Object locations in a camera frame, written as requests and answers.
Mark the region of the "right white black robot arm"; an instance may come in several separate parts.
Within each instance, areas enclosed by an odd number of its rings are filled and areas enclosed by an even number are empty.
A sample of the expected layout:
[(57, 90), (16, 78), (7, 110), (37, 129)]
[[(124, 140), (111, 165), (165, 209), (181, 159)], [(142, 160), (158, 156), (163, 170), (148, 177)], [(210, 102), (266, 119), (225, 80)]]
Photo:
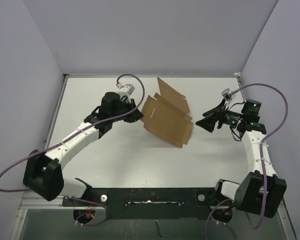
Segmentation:
[(208, 132), (228, 125), (237, 130), (239, 141), (243, 143), (248, 173), (241, 183), (220, 179), (212, 192), (213, 200), (222, 205), (229, 199), (237, 210), (259, 215), (265, 203), (263, 216), (273, 218), (287, 189), (284, 179), (278, 177), (273, 168), (266, 142), (265, 125), (259, 122), (259, 101), (248, 99), (240, 113), (231, 111), (226, 101), (203, 113), (203, 119), (196, 121), (196, 126)]

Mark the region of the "brown cardboard paper box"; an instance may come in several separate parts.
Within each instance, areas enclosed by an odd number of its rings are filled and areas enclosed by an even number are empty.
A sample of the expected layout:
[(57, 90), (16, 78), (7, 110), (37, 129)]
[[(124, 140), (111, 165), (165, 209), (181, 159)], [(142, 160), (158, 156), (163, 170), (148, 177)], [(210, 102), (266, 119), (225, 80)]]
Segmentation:
[(143, 127), (169, 144), (182, 148), (192, 135), (190, 107), (184, 95), (161, 78), (157, 78), (160, 93), (147, 96), (142, 107)]

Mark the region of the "aluminium table frame rail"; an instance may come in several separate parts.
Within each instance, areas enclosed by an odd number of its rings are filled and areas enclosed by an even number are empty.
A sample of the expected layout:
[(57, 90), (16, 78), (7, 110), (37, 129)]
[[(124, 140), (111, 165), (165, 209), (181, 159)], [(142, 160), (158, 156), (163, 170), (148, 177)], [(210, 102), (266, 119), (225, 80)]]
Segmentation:
[[(48, 128), (48, 132), (46, 135), (46, 139), (44, 141), (43, 148), (47, 148), (50, 146), (50, 142), (52, 139), (53, 131), (56, 125), (58, 113), (61, 107), (62, 99), (64, 96), (64, 92), (68, 82), (68, 76), (64, 76), (64, 81), (54, 107), (53, 115), (51, 118), (51, 122)], [(40, 197), (33, 191), (25, 192), (21, 198), (21, 202), (18, 207), (18, 211), (16, 214), (16, 218), (14, 221), (14, 225), (9, 237), (9, 240), (19, 240), (21, 233), (23, 231), (24, 223), (26, 221), (28, 210), (31, 209), (49, 209), (49, 208), (58, 208), (61, 207), (61, 198), (58, 197), (57, 200), (46, 201), (44, 198)]]

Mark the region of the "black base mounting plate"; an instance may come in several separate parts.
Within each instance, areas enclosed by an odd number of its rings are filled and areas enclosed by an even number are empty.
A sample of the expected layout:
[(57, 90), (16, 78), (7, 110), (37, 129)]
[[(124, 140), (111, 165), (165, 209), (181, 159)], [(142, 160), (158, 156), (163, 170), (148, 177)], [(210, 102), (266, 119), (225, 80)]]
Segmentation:
[(95, 202), (106, 206), (109, 220), (206, 220), (225, 197), (213, 187), (91, 188), (82, 199), (89, 203), (65, 196), (62, 206), (75, 207), (75, 217)]

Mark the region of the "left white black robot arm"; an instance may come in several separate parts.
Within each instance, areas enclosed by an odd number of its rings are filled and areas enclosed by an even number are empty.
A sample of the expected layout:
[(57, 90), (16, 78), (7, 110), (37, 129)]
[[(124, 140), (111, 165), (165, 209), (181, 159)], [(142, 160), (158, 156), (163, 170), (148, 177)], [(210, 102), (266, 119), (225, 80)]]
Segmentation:
[(47, 201), (64, 196), (73, 197), (81, 206), (87, 205), (92, 199), (92, 186), (78, 177), (65, 178), (65, 166), (85, 147), (110, 131), (115, 122), (135, 123), (143, 116), (134, 99), (106, 92), (101, 104), (74, 132), (44, 152), (34, 150), (30, 154), (23, 184)]

